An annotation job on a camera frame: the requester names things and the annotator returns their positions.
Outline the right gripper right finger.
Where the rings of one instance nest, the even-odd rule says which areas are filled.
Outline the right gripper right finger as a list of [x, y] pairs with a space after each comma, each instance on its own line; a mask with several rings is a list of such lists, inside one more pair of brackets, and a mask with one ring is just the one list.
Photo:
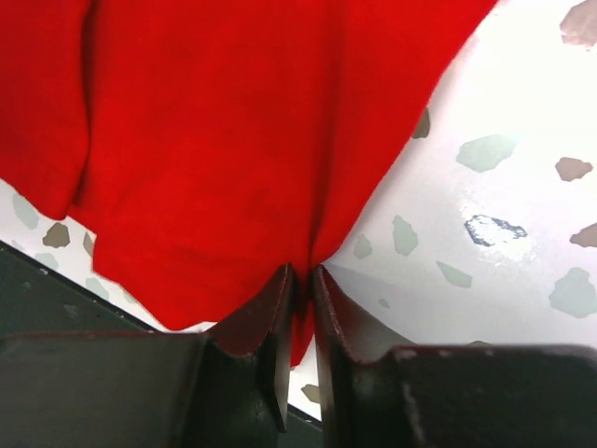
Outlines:
[[592, 447], [596, 353], [406, 342], [312, 272], [327, 447]]

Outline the red t-shirt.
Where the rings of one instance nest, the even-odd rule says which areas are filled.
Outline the red t-shirt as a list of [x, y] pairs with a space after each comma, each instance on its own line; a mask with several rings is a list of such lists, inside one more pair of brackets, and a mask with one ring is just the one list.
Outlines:
[[164, 327], [330, 258], [491, 1], [5, 1], [1, 229], [73, 218]]

